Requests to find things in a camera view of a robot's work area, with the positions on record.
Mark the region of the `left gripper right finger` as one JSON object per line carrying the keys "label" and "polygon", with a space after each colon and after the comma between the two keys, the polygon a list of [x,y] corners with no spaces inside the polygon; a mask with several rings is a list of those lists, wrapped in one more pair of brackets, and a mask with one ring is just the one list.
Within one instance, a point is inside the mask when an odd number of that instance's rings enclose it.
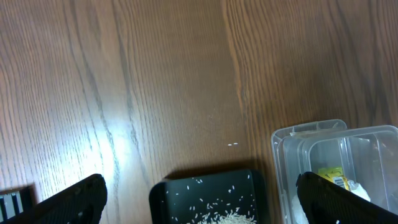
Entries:
{"label": "left gripper right finger", "polygon": [[397,223],[397,215],[316,175],[296,181],[297,196],[309,223]]}

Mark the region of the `yellow snack wrapper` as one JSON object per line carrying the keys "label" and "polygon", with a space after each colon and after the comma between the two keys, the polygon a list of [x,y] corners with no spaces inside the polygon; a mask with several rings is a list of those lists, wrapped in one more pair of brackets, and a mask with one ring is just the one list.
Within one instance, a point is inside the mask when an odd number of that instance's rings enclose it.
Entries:
{"label": "yellow snack wrapper", "polygon": [[350,191],[348,179],[344,176],[342,167],[321,168],[317,173],[326,180]]}

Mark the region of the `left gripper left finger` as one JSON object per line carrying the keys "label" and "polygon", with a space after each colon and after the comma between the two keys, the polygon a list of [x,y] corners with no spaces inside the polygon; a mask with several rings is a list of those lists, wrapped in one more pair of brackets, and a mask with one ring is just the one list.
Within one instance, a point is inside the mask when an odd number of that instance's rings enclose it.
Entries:
{"label": "left gripper left finger", "polygon": [[108,191],[102,175],[93,174],[38,203],[34,185],[34,206],[6,223],[82,223],[99,224]]}

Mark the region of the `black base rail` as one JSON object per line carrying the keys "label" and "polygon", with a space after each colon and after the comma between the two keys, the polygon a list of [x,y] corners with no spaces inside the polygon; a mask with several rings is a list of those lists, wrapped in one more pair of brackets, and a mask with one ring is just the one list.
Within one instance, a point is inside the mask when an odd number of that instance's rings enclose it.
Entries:
{"label": "black base rail", "polygon": [[34,203],[34,191],[29,186],[1,191],[1,223],[30,210]]}

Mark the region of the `clear plastic bin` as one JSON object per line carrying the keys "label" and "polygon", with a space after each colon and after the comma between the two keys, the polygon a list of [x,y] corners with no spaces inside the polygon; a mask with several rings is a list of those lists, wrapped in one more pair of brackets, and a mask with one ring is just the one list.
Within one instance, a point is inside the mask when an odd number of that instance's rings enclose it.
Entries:
{"label": "clear plastic bin", "polygon": [[[318,173],[321,168],[342,167],[348,180],[360,183],[371,203],[397,213],[397,128],[373,126],[332,131],[306,138],[300,154],[305,165]],[[297,195],[292,200],[297,223],[305,223]]]}

